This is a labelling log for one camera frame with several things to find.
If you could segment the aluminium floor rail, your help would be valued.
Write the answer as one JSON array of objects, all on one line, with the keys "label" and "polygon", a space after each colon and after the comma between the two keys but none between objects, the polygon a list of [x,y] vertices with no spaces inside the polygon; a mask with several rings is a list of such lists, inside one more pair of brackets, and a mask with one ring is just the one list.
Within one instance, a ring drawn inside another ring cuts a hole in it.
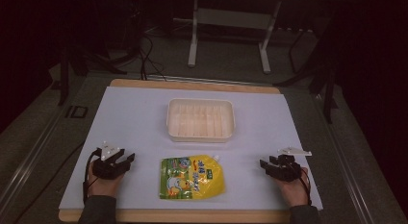
[{"label": "aluminium floor rail", "polygon": [[49,141],[52,133],[56,129],[59,120],[64,117],[70,107],[71,101],[65,101],[61,106],[57,106],[52,112],[51,118],[41,131],[38,139],[27,152],[25,159],[13,173],[11,180],[0,194],[0,217],[4,218],[8,213],[13,201],[30,177],[33,168],[36,166],[39,156],[43,152],[44,146]]},{"label": "aluminium floor rail", "polygon": [[341,175],[344,179],[345,187],[349,193],[353,207],[359,217],[361,224],[374,224],[372,215],[367,206],[366,200],[362,194],[362,190],[356,181],[356,178],[352,171],[350,161],[345,154],[345,145],[341,141],[341,136],[336,131],[334,119],[331,118],[331,123],[328,122],[328,118],[323,114],[323,102],[324,99],[320,94],[311,95],[314,105],[317,107],[321,119],[324,121],[326,129],[329,133],[330,139],[334,146],[334,152],[338,166],[341,171]]}]

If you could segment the black floor bracket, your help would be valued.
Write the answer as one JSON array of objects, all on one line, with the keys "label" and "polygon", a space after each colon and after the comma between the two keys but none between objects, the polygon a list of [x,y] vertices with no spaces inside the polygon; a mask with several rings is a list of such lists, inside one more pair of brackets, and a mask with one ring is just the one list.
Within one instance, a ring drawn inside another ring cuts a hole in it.
[{"label": "black floor bracket", "polygon": [[65,113],[65,118],[85,118],[89,108],[83,106],[70,106]]}]

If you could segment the white table mat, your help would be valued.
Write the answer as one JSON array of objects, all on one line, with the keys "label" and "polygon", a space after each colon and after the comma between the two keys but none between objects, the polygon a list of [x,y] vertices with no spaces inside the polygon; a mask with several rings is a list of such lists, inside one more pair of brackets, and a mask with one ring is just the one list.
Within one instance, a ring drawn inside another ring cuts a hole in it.
[{"label": "white table mat", "polygon": [[[236,129],[225,143],[174,142],[166,116],[174,98],[231,102]],[[300,147],[282,94],[108,87],[65,190],[63,209],[81,209],[85,166],[92,151],[107,142],[136,156],[117,195],[121,209],[284,210],[279,188],[259,165],[287,147]],[[224,193],[204,200],[164,200],[159,196],[160,162],[170,157],[217,156]]]}]

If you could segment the person's right hand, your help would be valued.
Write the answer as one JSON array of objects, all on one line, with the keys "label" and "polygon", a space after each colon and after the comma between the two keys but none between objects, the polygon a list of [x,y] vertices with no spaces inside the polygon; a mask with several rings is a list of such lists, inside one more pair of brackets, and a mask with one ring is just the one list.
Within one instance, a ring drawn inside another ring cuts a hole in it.
[{"label": "person's right hand", "polygon": [[310,204],[310,182],[306,167],[301,168],[301,177],[297,180],[285,182],[274,179],[274,182],[280,188],[282,196],[289,207]]}]

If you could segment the black tripod stand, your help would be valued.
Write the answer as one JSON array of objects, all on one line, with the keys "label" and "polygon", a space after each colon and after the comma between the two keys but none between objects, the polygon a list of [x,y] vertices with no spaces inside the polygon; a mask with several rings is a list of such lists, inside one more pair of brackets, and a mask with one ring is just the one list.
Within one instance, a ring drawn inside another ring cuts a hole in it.
[{"label": "black tripod stand", "polygon": [[136,52],[132,50],[123,57],[113,60],[104,60],[87,50],[84,46],[69,41],[68,39],[62,39],[60,41],[60,80],[57,81],[57,89],[60,91],[60,101],[58,105],[63,105],[69,95],[69,67],[72,67],[75,74],[86,76],[89,72],[86,61],[90,61],[96,62],[103,69],[111,73],[125,74],[125,71],[116,68],[115,64],[130,61],[135,55]]}]

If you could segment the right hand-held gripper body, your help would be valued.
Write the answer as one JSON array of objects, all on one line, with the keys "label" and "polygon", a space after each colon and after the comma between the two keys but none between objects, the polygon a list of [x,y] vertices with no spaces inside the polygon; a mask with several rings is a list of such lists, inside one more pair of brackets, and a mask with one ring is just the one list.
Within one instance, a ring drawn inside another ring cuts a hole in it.
[{"label": "right hand-held gripper body", "polygon": [[280,161],[279,165],[272,164],[269,162],[270,165],[276,167],[276,173],[273,175],[269,175],[274,179],[285,181],[285,182],[292,182],[296,179],[301,177],[301,167],[295,161],[296,156],[311,156],[312,153],[310,151],[300,150],[294,147],[287,147],[284,149],[278,150],[278,158]]}]

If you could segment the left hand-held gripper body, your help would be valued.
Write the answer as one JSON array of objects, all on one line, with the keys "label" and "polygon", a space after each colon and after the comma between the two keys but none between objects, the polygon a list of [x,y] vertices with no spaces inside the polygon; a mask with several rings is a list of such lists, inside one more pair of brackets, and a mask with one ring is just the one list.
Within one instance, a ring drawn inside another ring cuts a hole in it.
[{"label": "left hand-held gripper body", "polygon": [[126,171],[120,168],[121,162],[111,163],[111,157],[120,150],[108,142],[104,141],[101,148],[98,148],[98,159],[93,163],[93,174],[101,179],[114,180]]}]

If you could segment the yellow spouted pouch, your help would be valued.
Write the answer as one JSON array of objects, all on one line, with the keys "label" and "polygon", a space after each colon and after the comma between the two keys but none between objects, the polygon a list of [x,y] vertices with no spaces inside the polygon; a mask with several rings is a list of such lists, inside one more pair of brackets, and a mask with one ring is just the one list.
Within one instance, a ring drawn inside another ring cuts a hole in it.
[{"label": "yellow spouted pouch", "polygon": [[161,199],[202,200],[224,191],[223,169],[217,157],[195,155],[161,160]]}]

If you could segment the white metal stand frame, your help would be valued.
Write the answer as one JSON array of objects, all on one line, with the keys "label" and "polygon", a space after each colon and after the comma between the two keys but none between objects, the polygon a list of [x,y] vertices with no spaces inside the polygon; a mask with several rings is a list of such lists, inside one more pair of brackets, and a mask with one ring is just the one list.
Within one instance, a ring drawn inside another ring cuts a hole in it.
[{"label": "white metal stand frame", "polygon": [[226,10],[200,8],[198,6],[198,0],[193,0],[192,34],[188,66],[195,67],[196,64],[198,44],[197,29],[199,24],[259,30],[264,29],[266,31],[266,34],[263,41],[258,44],[258,49],[263,72],[265,74],[270,74],[271,68],[269,65],[267,48],[269,39],[275,26],[276,19],[278,17],[278,13],[281,8],[281,4],[282,1],[278,0],[272,8],[272,13],[265,14],[255,12],[234,12]]}]

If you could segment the black angled stand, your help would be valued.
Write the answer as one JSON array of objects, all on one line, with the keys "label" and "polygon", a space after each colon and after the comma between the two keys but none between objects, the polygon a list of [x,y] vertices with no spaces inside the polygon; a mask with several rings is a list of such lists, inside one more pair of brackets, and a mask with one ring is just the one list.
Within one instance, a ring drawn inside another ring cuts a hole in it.
[{"label": "black angled stand", "polygon": [[332,123],[331,110],[334,94],[334,82],[337,69],[336,27],[328,22],[307,61],[298,73],[288,80],[274,83],[275,87],[288,87],[311,77],[309,92],[320,95],[323,92],[322,113],[328,124]]}]

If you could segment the white plastic tray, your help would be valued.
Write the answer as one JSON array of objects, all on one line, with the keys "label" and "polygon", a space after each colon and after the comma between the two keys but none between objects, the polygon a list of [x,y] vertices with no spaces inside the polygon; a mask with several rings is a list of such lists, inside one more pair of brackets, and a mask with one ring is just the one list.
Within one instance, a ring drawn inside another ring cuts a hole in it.
[{"label": "white plastic tray", "polygon": [[235,132],[235,115],[226,100],[175,98],[168,103],[167,132],[177,142],[227,142]]}]

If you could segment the wooden table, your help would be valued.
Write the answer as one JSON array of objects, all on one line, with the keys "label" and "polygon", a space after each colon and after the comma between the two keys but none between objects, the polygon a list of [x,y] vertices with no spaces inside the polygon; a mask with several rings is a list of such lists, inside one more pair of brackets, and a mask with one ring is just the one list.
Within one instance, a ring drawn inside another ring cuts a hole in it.
[{"label": "wooden table", "polygon": [[[111,87],[123,89],[181,89],[186,92],[239,92],[255,95],[280,95],[276,87],[239,86],[231,84],[158,82],[142,80],[114,79]],[[279,210],[187,210],[187,209],[119,209],[116,212],[118,222],[122,223],[167,223],[175,224],[174,218],[185,215],[183,224],[281,224],[288,223],[290,214]]]}]

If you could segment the person's left hand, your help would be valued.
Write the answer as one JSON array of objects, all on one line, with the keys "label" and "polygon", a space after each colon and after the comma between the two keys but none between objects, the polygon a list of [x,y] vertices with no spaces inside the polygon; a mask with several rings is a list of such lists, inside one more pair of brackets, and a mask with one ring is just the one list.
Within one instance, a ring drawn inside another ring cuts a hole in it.
[{"label": "person's left hand", "polygon": [[114,180],[105,180],[96,177],[93,172],[93,162],[90,163],[88,182],[86,185],[87,196],[110,196],[116,198],[124,175],[120,175]]}]

